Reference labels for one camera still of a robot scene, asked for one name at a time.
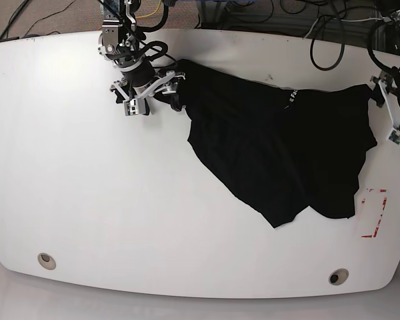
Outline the black t-shirt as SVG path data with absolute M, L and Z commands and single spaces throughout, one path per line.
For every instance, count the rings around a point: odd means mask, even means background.
M 329 219 L 355 214 L 367 152 L 371 88 L 284 89 L 182 59 L 178 94 L 197 158 L 272 227 L 306 208 Z

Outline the red tape rectangle marking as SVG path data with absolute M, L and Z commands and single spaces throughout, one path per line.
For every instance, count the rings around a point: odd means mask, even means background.
M 362 239 L 376 238 L 386 208 L 386 189 L 366 189 L 361 198 L 358 232 Z

